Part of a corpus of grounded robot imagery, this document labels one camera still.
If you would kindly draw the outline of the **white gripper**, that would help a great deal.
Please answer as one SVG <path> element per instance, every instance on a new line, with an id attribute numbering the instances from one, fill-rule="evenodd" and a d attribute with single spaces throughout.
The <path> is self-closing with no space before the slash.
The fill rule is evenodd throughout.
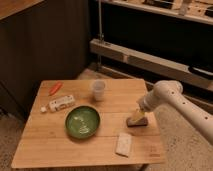
<path id="1" fill-rule="evenodd" d="M 145 112 L 153 111 L 157 106 L 157 101 L 153 96 L 145 95 L 137 101 L 139 108 L 130 117 L 130 123 L 135 124 L 145 116 Z"/>

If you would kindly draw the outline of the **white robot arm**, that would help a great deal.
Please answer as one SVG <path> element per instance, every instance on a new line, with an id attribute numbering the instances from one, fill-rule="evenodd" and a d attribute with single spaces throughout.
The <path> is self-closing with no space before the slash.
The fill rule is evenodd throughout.
<path id="1" fill-rule="evenodd" d="M 138 101 L 139 109 L 126 120 L 128 127 L 145 125 L 146 112 L 152 112 L 161 104 L 175 108 L 211 145 L 213 145 L 213 115 L 198 107 L 183 96 L 179 81 L 162 80 Z"/>

